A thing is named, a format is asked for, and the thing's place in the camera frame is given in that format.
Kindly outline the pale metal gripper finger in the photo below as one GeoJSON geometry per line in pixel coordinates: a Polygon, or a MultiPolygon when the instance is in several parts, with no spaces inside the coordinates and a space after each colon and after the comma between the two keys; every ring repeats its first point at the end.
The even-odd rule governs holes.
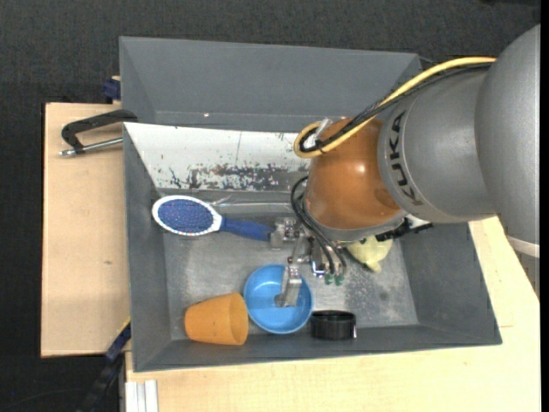
{"type": "Polygon", "coordinates": [[[280,308],[296,306],[302,284],[303,279],[298,268],[287,266],[282,275],[281,292],[275,296],[275,304],[280,308]]]}
{"type": "Polygon", "coordinates": [[[272,248],[282,248],[286,242],[294,242],[300,234],[299,224],[294,217],[277,217],[269,235],[272,248]]]}

